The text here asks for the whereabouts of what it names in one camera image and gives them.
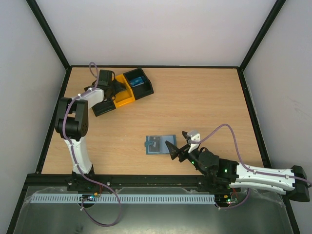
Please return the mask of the teal leather card holder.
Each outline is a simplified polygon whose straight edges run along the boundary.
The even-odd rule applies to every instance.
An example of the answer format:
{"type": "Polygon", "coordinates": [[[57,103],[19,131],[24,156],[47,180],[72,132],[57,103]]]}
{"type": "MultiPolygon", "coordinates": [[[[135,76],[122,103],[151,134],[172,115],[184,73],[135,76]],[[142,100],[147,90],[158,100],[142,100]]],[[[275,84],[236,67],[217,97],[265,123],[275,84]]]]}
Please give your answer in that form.
{"type": "Polygon", "coordinates": [[[166,141],[176,146],[176,135],[146,136],[144,146],[147,155],[169,154],[166,141]]]}

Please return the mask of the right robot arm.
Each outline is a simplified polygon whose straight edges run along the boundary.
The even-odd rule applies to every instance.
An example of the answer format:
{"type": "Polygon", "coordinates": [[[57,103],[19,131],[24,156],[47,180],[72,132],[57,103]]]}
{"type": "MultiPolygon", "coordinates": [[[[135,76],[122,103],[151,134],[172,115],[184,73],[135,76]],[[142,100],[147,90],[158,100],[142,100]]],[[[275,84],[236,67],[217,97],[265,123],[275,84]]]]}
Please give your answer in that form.
{"type": "Polygon", "coordinates": [[[188,160],[194,168],[206,177],[218,191],[228,188],[247,188],[286,195],[290,200],[309,202],[309,182],[301,166],[290,169],[261,168],[240,161],[223,159],[200,146],[198,131],[182,133],[187,144],[181,148],[165,142],[171,159],[179,162],[188,160]]]}

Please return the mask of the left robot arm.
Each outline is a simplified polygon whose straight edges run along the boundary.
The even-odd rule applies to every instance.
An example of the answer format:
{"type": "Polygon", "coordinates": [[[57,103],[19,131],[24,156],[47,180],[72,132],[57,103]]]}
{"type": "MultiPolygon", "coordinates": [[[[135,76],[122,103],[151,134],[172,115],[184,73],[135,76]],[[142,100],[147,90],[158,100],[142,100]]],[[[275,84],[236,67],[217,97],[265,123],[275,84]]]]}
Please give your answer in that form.
{"type": "Polygon", "coordinates": [[[88,156],[86,135],[89,129],[89,109],[100,116],[115,109],[116,94],[125,91],[125,85],[117,81],[110,70],[99,70],[96,80],[75,97],[62,97],[58,102],[55,131],[65,141],[73,163],[73,173],[87,175],[93,171],[88,156]]]}

